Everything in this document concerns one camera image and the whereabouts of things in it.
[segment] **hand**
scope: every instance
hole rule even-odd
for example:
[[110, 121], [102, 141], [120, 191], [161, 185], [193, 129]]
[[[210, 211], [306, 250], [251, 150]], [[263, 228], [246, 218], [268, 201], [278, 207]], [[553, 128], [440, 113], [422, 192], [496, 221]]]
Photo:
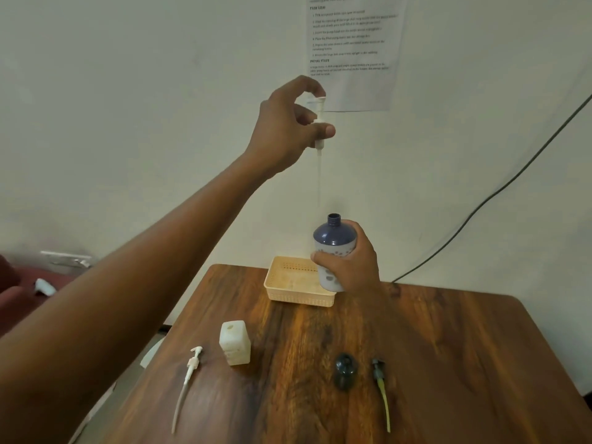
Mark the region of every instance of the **hand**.
[[383, 291], [378, 275], [376, 252], [372, 243], [358, 223], [349, 220], [342, 220], [342, 222], [351, 225], [356, 230], [358, 234], [356, 249], [345, 257], [337, 257], [319, 251], [313, 253], [310, 259], [335, 274], [345, 291], [358, 293]]
[[316, 114], [294, 104], [304, 92], [325, 96], [317, 81], [298, 76], [276, 89], [261, 103], [259, 118], [245, 155], [262, 164], [273, 176], [292, 166], [307, 147], [315, 147], [315, 140], [331, 138], [335, 127], [327, 123], [313, 123]]

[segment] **person's right arm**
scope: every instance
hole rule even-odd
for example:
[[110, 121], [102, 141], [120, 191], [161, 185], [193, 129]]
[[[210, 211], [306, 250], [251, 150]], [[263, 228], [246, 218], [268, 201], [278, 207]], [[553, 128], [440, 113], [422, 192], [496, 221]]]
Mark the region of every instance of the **person's right arm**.
[[463, 385], [447, 364], [442, 362], [421, 335], [389, 300], [385, 285], [378, 277], [376, 253], [358, 223], [356, 249], [346, 257], [323, 252], [311, 259], [331, 270], [348, 295], [357, 297], [362, 312], [385, 324], [374, 330], [382, 357], [397, 378], [397, 386], [409, 405], [428, 444], [499, 444], [515, 438], [503, 429], [491, 411]]

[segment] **white bottle body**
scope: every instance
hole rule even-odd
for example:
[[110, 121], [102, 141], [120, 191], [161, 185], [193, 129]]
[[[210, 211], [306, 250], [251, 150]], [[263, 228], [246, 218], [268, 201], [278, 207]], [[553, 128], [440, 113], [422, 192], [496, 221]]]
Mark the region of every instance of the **white bottle body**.
[[244, 321], [223, 323], [219, 344], [230, 366], [246, 365], [251, 361], [251, 340]]
[[[314, 250], [315, 251], [323, 251], [328, 254], [334, 254], [334, 255], [337, 255], [338, 257], [345, 257], [346, 255], [351, 253], [351, 251], [354, 250], [354, 248], [356, 247], [357, 241], [358, 241], [358, 239], [356, 238], [353, 241], [346, 243], [345, 245], [330, 246], [330, 245], [324, 245], [322, 243], [319, 243], [317, 240], [315, 240], [314, 241]], [[317, 265], [317, 269], [319, 271], [319, 282], [321, 283], [321, 286], [325, 290], [335, 291], [335, 292], [344, 291], [343, 287], [341, 286], [341, 283], [339, 283], [339, 281], [337, 280], [337, 277], [335, 277], [335, 274], [333, 274], [327, 268], [320, 266], [320, 265]]]

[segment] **bottle mouth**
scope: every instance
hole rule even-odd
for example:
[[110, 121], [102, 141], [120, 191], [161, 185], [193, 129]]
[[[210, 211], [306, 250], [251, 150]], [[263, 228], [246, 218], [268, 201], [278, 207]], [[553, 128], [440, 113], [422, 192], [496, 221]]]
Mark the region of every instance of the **bottle mouth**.
[[341, 225], [341, 215], [338, 213], [331, 213], [327, 216], [327, 224], [329, 226], [337, 227]]

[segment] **person's left hand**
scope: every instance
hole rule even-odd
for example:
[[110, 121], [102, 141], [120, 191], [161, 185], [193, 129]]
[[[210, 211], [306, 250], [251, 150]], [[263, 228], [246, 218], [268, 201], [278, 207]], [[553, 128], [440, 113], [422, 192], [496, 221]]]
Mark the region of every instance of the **person's left hand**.
[[316, 114], [294, 104], [304, 92], [317, 97], [325, 96], [325, 91], [317, 81], [298, 76], [274, 90], [269, 99], [261, 103], [259, 118], [245, 156], [262, 164], [270, 177], [296, 163], [307, 147], [315, 147], [315, 140], [335, 135], [334, 126], [328, 123], [313, 124]]

